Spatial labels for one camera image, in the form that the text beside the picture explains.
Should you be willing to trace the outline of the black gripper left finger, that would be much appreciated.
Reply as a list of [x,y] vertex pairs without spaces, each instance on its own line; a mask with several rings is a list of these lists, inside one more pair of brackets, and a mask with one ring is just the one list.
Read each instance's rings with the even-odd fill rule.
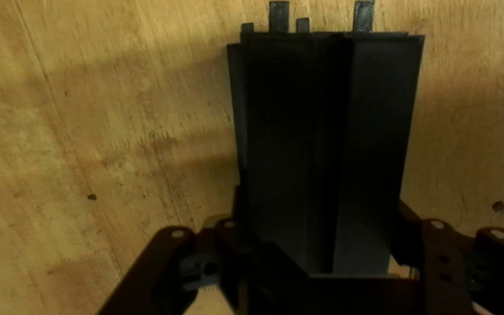
[[209,285],[234,315],[244,315],[239,253],[250,244],[251,232],[232,218],[201,230],[166,225],[148,239],[96,315],[183,315]]

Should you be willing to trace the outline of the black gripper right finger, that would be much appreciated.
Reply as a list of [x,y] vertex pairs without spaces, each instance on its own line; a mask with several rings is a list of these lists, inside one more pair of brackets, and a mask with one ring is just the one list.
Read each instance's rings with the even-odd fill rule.
[[398,264],[418,271],[423,315],[475,315],[474,306],[504,315],[504,227],[467,236],[400,201],[390,250]]

